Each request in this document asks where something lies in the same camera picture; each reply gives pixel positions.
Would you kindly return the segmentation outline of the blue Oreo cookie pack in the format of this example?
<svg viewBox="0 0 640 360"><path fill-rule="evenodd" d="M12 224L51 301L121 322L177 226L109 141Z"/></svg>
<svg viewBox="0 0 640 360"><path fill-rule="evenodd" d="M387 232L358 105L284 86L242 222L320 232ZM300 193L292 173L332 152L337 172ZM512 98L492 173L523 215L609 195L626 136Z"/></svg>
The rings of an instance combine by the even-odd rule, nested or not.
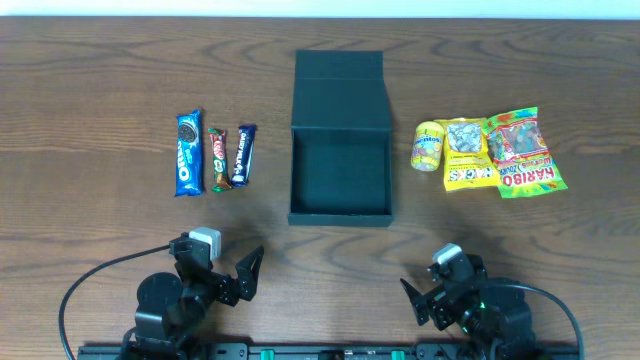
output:
<svg viewBox="0 0 640 360"><path fill-rule="evenodd" d="M201 111L177 116L175 196L199 196L203 192Z"/></svg>

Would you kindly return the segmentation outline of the yellow Hacks candy bag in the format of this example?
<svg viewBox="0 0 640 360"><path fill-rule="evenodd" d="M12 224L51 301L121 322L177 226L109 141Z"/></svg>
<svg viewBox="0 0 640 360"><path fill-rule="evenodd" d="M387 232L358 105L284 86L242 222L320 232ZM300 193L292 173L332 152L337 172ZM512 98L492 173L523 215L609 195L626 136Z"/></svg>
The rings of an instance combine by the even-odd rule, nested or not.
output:
<svg viewBox="0 0 640 360"><path fill-rule="evenodd" d="M496 187L500 175L482 131L485 118L437 120L444 129L444 187L447 192Z"/></svg>

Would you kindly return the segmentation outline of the green Haribo gummy bag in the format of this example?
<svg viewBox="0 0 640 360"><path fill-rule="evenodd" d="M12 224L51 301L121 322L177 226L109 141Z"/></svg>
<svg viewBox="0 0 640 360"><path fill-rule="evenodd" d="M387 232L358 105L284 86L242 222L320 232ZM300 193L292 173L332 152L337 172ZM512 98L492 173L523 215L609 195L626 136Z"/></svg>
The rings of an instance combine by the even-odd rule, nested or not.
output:
<svg viewBox="0 0 640 360"><path fill-rule="evenodd" d="M494 115L482 124L503 199L529 198L568 186L538 126L538 108Z"/></svg>

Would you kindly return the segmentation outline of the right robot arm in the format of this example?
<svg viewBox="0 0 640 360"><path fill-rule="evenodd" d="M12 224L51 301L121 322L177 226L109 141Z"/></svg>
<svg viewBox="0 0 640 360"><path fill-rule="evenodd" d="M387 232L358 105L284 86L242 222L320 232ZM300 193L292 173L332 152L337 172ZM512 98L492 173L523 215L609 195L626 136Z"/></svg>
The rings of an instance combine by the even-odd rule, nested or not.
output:
<svg viewBox="0 0 640 360"><path fill-rule="evenodd" d="M516 281L490 278L482 258L464 252L434 262L428 272L437 286L424 294L400 280L420 326L431 321L444 331L456 324L486 359L533 356L532 312Z"/></svg>

